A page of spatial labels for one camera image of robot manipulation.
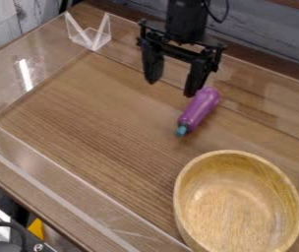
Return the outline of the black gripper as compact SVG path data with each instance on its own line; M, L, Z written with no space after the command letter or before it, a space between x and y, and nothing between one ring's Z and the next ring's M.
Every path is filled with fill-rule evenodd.
M212 72L218 71L226 45L206 35L208 20L224 23L228 15L217 17L210 10L212 0L169 0L165 22L142 19L141 35L145 78L154 85L164 76L165 57L192 64L185 96L194 97L204 88Z

